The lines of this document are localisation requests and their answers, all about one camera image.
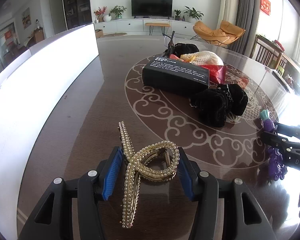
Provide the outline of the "wooden chair right side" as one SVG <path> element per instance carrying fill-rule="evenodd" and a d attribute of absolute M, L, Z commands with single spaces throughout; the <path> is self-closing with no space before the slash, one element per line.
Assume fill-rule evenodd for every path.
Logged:
<path fill-rule="evenodd" d="M 261 35 L 255 36 L 255 42 L 250 58 L 284 74 L 300 75 L 300 67 L 282 50 L 279 43 L 271 42 Z"/>

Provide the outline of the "red wall decoration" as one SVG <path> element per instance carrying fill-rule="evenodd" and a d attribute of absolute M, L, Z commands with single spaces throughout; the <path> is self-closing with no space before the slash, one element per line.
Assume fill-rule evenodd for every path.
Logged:
<path fill-rule="evenodd" d="M 271 2 L 269 0 L 260 0 L 260 10 L 269 16 L 271 13 Z"/>

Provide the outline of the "wall painting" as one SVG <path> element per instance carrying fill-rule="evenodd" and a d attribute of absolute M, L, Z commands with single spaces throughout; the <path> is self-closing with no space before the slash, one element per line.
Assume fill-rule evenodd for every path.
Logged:
<path fill-rule="evenodd" d="M 26 29 L 31 25 L 30 8 L 26 8 L 21 14 L 23 28 Z"/>

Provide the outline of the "black fuzzy cloth bundle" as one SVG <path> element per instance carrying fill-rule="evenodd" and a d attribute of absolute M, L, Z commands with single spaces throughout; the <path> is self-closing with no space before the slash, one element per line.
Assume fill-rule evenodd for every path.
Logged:
<path fill-rule="evenodd" d="M 219 84 L 190 99 L 198 120 L 210 127 L 223 127 L 229 113 L 242 116 L 248 104 L 246 92 L 238 84 Z"/>

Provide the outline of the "green potted plant left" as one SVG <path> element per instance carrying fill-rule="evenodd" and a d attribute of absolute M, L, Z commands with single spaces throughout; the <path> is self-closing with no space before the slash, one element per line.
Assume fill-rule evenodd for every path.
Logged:
<path fill-rule="evenodd" d="M 122 5 L 116 5 L 113 9 L 110 10 L 109 16 L 114 15 L 115 19 L 121 19 L 123 13 L 127 10 L 126 7 Z"/>

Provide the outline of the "black fuzzy scrunchie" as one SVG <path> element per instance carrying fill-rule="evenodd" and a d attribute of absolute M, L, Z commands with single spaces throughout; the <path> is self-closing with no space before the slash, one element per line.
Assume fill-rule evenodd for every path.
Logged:
<path fill-rule="evenodd" d="M 199 52 L 198 47 L 192 43 L 178 43 L 174 46 L 173 54 L 181 57 L 184 54 L 193 54 Z"/>

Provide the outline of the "white tv cabinet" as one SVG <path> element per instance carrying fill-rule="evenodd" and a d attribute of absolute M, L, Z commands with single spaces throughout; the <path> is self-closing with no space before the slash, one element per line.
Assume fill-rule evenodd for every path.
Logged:
<path fill-rule="evenodd" d="M 166 28 L 166 35 L 171 35 L 172 31 L 175 31 L 176 37 L 193 37 L 196 34 L 193 31 L 193 23 L 153 18 L 111 20 L 95 23 L 94 27 L 95 30 L 102 29 L 104 34 L 126 33 L 127 35 L 149 35 L 149 27 L 145 26 L 147 22 L 169 23 L 171 27 Z M 152 35 L 160 36 L 160 27 L 155 27 Z"/>

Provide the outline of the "brown cardboard box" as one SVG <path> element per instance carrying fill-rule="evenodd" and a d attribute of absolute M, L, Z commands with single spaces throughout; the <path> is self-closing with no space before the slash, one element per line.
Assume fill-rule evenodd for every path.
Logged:
<path fill-rule="evenodd" d="M 96 36 L 96 39 L 101 38 L 103 36 L 103 30 L 102 29 L 96 29 L 95 30 L 95 36 Z"/>

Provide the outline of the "small potted plant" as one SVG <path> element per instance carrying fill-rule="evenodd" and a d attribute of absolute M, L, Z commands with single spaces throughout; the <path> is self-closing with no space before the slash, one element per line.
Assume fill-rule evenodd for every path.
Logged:
<path fill-rule="evenodd" d="M 179 20 L 180 20 L 180 15 L 181 15 L 181 10 L 174 9 L 174 19 L 175 19 L 176 21 L 179 21 Z"/>

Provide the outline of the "black flat television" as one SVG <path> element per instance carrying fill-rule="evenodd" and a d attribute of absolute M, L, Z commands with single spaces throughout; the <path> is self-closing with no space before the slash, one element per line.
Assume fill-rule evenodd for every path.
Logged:
<path fill-rule="evenodd" d="M 131 0 L 132 16 L 172 16 L 173 0 Z"/>

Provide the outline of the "green potted plant right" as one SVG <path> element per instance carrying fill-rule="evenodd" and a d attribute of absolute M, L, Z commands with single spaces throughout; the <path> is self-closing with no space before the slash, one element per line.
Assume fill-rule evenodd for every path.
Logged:
<path fill-rule="evenodd" d="M 185 6 L 184 13 L 188 16 L 189 21 L 193 24 L 202 20 L 202 18 L 204 17 L 204 14 L 201 11 L 194 9 L 194 7 L 191 8 Z"/>

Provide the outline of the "grey curtain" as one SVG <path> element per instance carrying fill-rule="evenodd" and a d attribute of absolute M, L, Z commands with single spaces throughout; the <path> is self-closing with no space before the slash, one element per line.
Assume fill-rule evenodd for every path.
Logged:
<path fill-rule="evenodd" d="M 245 56 L 250 55 L 256 36 L 259 13 L 260 0 L 239 0 L 236 25 L 245 32 L 234 42 L 232 50 Z"/>

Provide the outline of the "wooden bench stool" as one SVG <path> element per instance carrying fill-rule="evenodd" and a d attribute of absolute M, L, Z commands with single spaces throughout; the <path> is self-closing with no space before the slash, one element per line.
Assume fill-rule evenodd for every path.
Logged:
<path fill-rule="evenodd" d="M 146 27 L 149 27 L 149 35 L 153 34 L 155 27 L 160 27 L 162 36 L 166 35 L 166 28 L 170 28 L 171 25 L 169 23 L 155 23 L 155 22 L 147 22 L 145 23 Z"/>

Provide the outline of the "orange lounge chair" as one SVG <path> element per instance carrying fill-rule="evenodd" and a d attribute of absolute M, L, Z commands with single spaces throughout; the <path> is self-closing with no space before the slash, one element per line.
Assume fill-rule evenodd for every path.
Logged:
<path fill-rule="evenodd" d="M 197 21 L 193 26 L 193 31 L 202 40 L 215 46 L 226 47 L 237 41 L 245 33 L 245 30 L 222 20 L 218 29 L 212 30 L 201 21 Z"/>

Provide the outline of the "purple toy roller skate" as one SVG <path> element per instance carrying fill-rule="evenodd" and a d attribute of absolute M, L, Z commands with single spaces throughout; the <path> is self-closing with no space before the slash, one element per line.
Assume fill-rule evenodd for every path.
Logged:
<path fill-rule="evenodd" d="M 276 126 L 269 117 L 269 110 L 264 109 L 260 112 L 260 118 L 265 132 L 276 135 Z M 283 164 L 283 156 L 279 152 L 277 146 L 269 146 L 267 149 L 269 155 L 269 166 L 268 172 L 270 179 L 278 181 L 279 179 L 284 180 L 287 173 L 287 167 Z"/>

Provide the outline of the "red flower vase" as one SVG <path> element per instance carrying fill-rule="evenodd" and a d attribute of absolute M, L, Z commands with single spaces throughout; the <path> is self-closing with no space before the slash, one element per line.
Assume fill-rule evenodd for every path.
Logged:
<path fill-rule="evenodd" d="M 94 10 L 95 23 L 103 22 L 103 17 L 106 13 L 107 7 L 98 7 L 97 10 Z"/>

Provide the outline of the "white cardboard sorting box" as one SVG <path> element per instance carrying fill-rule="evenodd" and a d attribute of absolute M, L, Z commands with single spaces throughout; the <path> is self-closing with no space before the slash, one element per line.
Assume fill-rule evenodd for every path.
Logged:
<path fill-rule="evenodd" d="M 17 239 L 21 181 L 42 127 L 60 98 L 98 56 L 93 24 L 47 38 L 0 73 L 0 233 Z"/>

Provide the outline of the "red candy packet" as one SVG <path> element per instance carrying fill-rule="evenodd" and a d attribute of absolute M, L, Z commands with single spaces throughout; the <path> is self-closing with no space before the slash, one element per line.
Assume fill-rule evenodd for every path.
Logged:
<path fill-rule="evenodd" d="M 171 54 L 170 59 L 173 60 L 178 60 L 181 62 L 185 62 L 183 61 L 180 57 L 175 56 L 174 54 Z M 224 80 L 225 80 L 225 73 L 226 73 L 226 69 L 227 67 L 225 65 L 223 66 L 216 66 L 216 65 L 203 65 L 200 66 L 202 68 L 206 68 L 209 70 L 210 72 L 210 81 L 215 83 L 215 84 L 223 84 Z"/>

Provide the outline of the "black text box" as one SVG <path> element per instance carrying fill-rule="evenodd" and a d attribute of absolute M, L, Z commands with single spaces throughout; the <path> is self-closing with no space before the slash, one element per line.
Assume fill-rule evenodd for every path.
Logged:
<path fill-rule="evenodd" d="M 145 86 L 188 98 L 208 89 L 209 79 L 206 68 L 160 56 L 154 57 L 142 69 Z"/>

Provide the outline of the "pearl gold hair clip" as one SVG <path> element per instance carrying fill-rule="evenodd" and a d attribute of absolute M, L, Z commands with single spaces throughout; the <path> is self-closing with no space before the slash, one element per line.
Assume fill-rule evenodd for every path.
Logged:
<path fill-rule="evenodd" d="M 136 152 L 123 121 L 119 122 L 119 132 L 126 162 L 121 224 L 128 229 L 134 223 L 141 179 L 154 183 L 172 180 L 177 174 L 180 151 L 175 143 L 164 140 Z"/>

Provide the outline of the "green potted plant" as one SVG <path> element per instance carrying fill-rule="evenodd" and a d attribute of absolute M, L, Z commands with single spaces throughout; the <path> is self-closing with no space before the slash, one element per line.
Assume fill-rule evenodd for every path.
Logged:
<path fill-rule="evenodd" d="M 115 19 L 121 19 L 123 13 L 127 10 L 126 7 L 122 5 L 116 5 L 113 9 L 110 10 L 109 16 L 114 15 Z"/>
<path fill-rule="evenodd" d="M 184 13 L 188 16 L 189 21 L 193 24 L 202 20 L 202 18 L 204 17 L 204 14 L 201 11 L 194 9 L 194 7 L 191 8 L 185 6 Z"/>

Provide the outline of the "dark glass display cabinet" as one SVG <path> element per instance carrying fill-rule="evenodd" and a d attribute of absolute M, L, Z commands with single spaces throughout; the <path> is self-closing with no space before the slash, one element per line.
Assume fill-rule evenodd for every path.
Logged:
<path fill-rule="evenodd" d="M 67 29 L 91 23 L 90 0 L 63 0 L 64 17 Z"/>

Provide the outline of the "cream mesh pouch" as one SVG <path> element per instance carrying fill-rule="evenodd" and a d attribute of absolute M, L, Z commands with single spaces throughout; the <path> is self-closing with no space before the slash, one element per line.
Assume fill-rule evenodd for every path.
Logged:
<path fill-rule="evenodd" d="M 224 63 L 222 59 L 211 51 L 200 51 L 191 54 L 183 54 L 180 58 L 187 62 L 197 66 L 203 65 L 216 65 L 216 66 L 223 66 Z"/>

